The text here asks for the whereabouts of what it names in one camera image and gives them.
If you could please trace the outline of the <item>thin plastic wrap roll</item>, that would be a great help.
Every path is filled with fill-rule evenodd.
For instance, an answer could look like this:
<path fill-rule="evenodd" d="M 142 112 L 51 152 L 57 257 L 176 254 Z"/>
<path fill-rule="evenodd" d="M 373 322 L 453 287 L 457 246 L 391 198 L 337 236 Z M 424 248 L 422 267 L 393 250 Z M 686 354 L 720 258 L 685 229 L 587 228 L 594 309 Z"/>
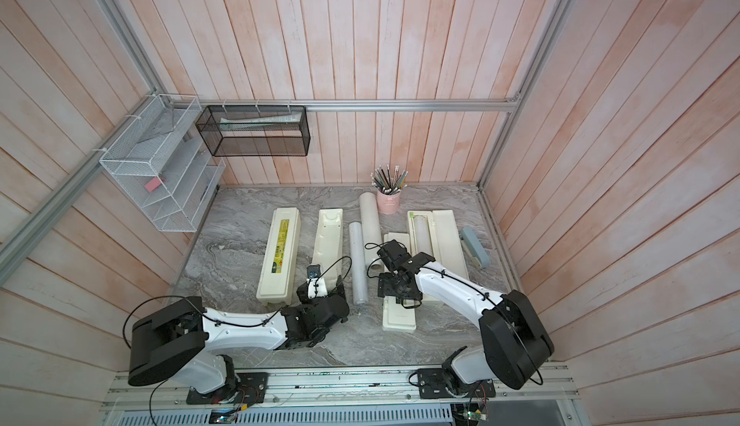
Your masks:
<path fill-rule="evenodd" d="M 350 257 L 352 260 L 351 276 L 353 287 L 353 300 L 358 306 L 368 302 L 368 284 L 366 276 L 366 262 L 364 254 L 364 242 L 362 236 L 362 224 L 353 222 L 349 225 Z"/>

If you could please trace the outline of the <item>cream dispenser lid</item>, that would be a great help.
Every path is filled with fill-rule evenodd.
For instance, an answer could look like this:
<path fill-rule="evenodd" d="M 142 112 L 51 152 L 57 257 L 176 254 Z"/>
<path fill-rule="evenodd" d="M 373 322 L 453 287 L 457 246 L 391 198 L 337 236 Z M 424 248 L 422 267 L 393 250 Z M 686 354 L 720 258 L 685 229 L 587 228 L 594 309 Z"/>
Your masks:
<path fill-rule="evenodd" d="M 439 244 L 437 261 L 447 270 L 468 280 L 466 258 L 464 257 L 454 212 L 452 210 L 435 210 L 433 214 L 436 223 L 437 244 Z"/>
<path fill-rule="evenodd" d="M 383 330 L 413 333 L 416 330 L 415 310 L 397 304 L 394 297 L 383 298 Z"/>

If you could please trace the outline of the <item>cream dispenser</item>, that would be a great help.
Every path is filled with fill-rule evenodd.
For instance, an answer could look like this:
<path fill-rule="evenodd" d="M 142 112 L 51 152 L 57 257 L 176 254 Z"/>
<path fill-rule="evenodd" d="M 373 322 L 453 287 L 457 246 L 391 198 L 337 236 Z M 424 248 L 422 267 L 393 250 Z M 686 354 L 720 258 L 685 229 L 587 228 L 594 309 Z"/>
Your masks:
<path fill-rule="evenodd" d="M 325 273 L 323 280 L 327 285 L 327 291 L 335 288 L 341 270 L 339 265 L 335 265 L 327 272 L 327 269 L 343 256 L 343 213 L 341 208 L 319 210 L 310 264 L 321 266 L 321 272 Z"/>
<path fill-rule="evenodd" d="M 291 305 L 300 230 L 298 208 L 285 207 L 274 211 L 256 291 L 256 298 L 262 305 Z"/>

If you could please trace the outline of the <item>thick plastic wrap roll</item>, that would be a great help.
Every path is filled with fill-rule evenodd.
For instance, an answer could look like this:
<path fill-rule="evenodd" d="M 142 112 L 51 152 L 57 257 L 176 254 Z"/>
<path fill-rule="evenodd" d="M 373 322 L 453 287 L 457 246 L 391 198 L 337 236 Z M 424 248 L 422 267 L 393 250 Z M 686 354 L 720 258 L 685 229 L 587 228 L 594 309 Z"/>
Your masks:
<path fill-rule="evenodd" d="M 377 199 L 372 192 L 365 192 L 360 196 L 360 223 L 362 224 L 365 267 L 368 267 L 378 258 L 377 248 L 383 242 Z"/>

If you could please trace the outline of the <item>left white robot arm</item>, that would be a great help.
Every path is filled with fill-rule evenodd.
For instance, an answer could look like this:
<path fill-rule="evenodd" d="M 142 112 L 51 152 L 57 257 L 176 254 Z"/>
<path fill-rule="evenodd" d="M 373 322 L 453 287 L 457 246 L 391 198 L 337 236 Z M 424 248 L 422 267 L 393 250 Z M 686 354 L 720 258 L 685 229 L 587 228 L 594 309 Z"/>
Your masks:
<path fill-rule="evenodd" d="M 266 314 L 221 312 L 204 306 L 200 296 L 179 298 L 133 324 L 129 385 L 177 380 L 201 395 L 231 392 L 236 375 L 225 350 L 311 348 L 349 317 L 342 281 L 333 289 L 322 279 L 304 283 L 298 296 L 297 306 Z"/>

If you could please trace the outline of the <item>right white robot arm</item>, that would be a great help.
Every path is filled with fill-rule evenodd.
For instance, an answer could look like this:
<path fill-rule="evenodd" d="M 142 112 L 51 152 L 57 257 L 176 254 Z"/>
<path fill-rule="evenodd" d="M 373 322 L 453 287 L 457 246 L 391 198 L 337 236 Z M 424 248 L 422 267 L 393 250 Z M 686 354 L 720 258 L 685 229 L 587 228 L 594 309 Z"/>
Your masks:
<path fill-rule="evenodd" d="M 438 387 L 462 396 L 491 380 L 517 391 L 529 381 L 543 383 L 540 368 L 554 354 L 554 344 L 526 295 L 476 285 L 429 254 L 413 256 L 396 240 L 381 244 L 378 258 L 385 266 L 379 275 L 380 297 L 412 308 L 434 298 L 480 331 L 480 345 L 462 347 L 440 368 L 419 372 L 422 389 Z"/>

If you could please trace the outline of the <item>blue stapler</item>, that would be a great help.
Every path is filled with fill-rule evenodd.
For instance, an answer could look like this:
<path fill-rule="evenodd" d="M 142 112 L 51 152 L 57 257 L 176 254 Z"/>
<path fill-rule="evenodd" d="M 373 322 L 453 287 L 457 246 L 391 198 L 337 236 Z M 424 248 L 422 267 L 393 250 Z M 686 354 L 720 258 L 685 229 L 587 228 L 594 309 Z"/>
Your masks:
<path fill-rule="evenodd" d="M 462 248 L 471 257 L 479 269 L 485 269 L 491 265 L 491 257 L 471 227 L 462 228 L 460 231 L 460 239 L 462 242 Z"/>

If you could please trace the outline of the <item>pink pencil cup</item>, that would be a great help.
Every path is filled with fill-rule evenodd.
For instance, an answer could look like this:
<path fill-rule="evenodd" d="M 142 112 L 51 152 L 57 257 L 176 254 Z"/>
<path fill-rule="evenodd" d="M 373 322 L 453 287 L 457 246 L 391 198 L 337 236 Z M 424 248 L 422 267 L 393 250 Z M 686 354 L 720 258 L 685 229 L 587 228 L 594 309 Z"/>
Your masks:
<path fill-rule="evenodd" d="M 396 190 L 392 193 L 379 191 L 376 194 L 377 208 L 380 214 L 390 215 L 396 213 L 400 208 L 401 192 Z"/>

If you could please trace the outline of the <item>bundle of pencils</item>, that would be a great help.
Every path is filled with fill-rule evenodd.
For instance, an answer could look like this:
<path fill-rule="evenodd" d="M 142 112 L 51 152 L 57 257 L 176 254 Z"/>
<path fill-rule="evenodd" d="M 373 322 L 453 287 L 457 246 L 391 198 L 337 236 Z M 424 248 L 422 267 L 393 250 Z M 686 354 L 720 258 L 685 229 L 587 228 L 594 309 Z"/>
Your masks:
<path fill-rule="evenodd" d="M 391 168 L 386 165 L 377 167 L 371 175 L 371 180 L 380 194 L 393 196 L 406 187 L 407 175 L 408 172 L 402 171 L 399 166 Z"/>

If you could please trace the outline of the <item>pink eraser block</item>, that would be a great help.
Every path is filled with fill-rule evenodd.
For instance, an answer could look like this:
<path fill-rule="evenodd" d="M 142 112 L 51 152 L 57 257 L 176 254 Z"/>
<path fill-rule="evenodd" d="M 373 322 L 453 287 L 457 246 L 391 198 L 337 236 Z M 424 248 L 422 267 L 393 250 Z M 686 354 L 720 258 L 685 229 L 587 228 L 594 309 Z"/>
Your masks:
<path fill-rule="evenodd" d="M 146 192 L 152 193 L 156 191 L 160 186 L 163 185 L 163 179 L 161 177 L 152 177 L 145 185 Z"/>

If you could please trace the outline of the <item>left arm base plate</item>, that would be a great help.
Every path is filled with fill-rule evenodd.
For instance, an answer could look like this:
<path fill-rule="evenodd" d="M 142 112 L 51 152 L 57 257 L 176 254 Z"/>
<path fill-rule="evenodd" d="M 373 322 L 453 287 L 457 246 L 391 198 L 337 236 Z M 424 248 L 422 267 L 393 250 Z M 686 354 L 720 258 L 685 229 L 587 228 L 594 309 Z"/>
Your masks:
<path fill-rule="evenodd" d="M 267 372 L 237 372 L 223 387 L 212 393 L 201 394 L 191 389 L 187 405 L 247 405 L 264 402 L 269 374 Z"/>

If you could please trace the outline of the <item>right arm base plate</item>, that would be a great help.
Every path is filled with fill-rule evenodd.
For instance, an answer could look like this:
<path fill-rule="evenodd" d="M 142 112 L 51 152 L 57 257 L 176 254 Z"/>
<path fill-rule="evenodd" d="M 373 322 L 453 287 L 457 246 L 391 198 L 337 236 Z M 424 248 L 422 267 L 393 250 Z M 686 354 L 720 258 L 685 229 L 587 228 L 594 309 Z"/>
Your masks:
<path fill-rule="evenodd" d="M 483 380 L 472 384 L 463 382 L 451 369 L 419 368 L 408 377 L 408 382 L 418 388 L 422 399 L 472 398 L 487 400 L 495 397 L 493 381 Z"/>

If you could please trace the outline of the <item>aluminium front rail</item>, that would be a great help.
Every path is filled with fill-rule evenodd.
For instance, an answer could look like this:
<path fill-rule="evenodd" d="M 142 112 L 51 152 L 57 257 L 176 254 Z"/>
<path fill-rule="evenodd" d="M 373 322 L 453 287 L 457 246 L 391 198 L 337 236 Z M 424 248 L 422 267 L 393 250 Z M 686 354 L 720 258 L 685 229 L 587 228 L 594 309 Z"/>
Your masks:
<path fill-rule="evenodd" d="M 266 368 L 262 408 L 418 404 L 425 400 L 410 383 L 416 365 Z M 580 393 L 566 364 L 548 362 L 521 389 L 493 380 L 483 395 L 490 407 L 507 400 L 575 400 Z M 127 377 L 115 377 L 102 401 L 102 412 L 195 410 L 186 398 L 189 387 L 169 381 L 153 387 L 131 387 Z"/>

